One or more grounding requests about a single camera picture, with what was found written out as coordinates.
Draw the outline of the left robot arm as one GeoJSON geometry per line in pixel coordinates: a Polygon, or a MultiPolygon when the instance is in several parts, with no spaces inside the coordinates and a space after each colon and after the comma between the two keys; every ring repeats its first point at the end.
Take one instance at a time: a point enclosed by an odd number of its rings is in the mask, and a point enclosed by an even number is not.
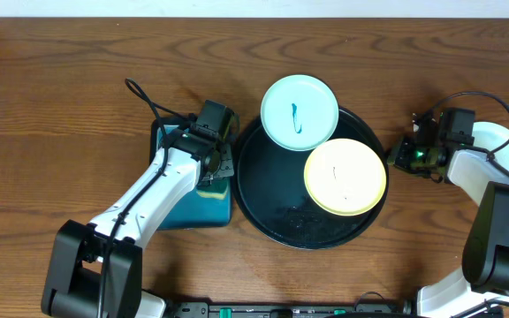
{"type": "Polygon", "coordinates": [[[164,299],[142,290],[142,255],[174,206],[202,181],[233,173],[229,143],[176,129],[147,170],[90,223],[57,232],[42,292],[52,317],[161,317],[164,299]]]}

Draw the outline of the green scrubbing sponge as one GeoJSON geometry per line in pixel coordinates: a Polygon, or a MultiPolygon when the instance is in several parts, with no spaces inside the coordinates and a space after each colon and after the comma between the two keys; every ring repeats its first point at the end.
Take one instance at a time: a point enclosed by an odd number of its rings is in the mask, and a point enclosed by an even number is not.
{"type": "Polygon", "coordinates": [[[197,193],[200,197],[206,199],[223,200],[228,194],[228,189],[198,189],[197,193]]]}

